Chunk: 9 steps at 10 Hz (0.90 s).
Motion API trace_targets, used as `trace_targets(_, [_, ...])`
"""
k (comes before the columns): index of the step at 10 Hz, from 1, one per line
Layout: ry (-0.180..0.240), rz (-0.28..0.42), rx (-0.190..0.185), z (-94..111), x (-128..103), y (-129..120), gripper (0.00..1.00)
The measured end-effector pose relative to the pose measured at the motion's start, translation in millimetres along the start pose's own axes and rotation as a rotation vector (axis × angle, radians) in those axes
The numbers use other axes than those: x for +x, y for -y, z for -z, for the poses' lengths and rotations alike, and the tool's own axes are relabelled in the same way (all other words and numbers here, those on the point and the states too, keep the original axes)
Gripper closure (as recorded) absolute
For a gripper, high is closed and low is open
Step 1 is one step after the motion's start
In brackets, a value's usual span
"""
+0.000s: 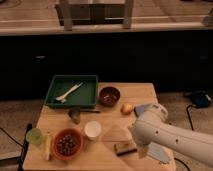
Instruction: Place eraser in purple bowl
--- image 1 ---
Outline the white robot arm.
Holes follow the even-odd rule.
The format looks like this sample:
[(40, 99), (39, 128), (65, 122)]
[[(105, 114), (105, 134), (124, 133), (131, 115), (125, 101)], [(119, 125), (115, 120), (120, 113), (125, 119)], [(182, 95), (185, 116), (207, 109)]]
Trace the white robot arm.
[(159, 103), (140, 105), (134, 111), (136, 119), (129, 131), (137, 147), (154, 142), (213, 167), (213, 135), (167, 124), (168, 111)]

